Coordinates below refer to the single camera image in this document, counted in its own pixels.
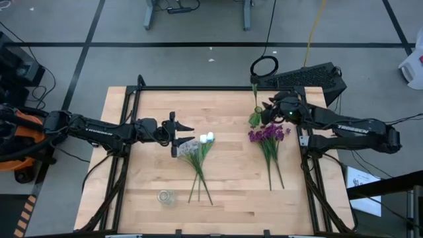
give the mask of metal table leg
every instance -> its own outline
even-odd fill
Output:
[[[251,0],[244,0],[244,30],[251,29]]]
[[[147,3],[147,10],[145,12],[144,28],[149,30],[151,27],[151,21],[153,20],[154,5],[156,0],[145,0],[145,2]]]

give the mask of yellow and black striped tape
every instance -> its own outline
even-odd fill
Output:
[[[22,210],[22,213],[20,214],[20,219],[18,220],[18,224],[15,229],[15,232],[13,233],[15,237],[24,237],[25,231],[26,231],[26,228],[28,227],[28,223],[31,218],[32,211],[34,210],[36,201],[37,199],[33,195],[28,197],[28,200],[26,201],[24,205],[24,209]]]

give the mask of white paper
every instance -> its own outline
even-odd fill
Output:
[[[381,180],[379,177],[375,177],[363,171],[359,171],[355,168],[348,167],[347,168],[347,179],[346,179],[346,186],[347,188],[351,188],[353,186],[359,186],[363,184],[367,184],[369,182],[376,182]],[[380,196],[372,197],[374,200],[381,201]],[[366,212],[378,217],[382,215],[381,204],[370,200],[369,198],[361,198],[356,200],[351,200],[351,206],[354,209],[357,209],[362,212]]]

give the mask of white flower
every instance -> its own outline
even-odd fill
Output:
[[[213,132],[209,132],[207,134],[207,142],[213,142],[213,140],[214,140],[214,134]]]
[[[200,143],[207,143],[207,136],[206,135],[200,135]]]

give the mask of black wheel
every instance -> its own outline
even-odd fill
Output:
[[[34,180],[35,173],[33,167],[27,167],[15,171],[15,180],[18,183],[26,184]]]

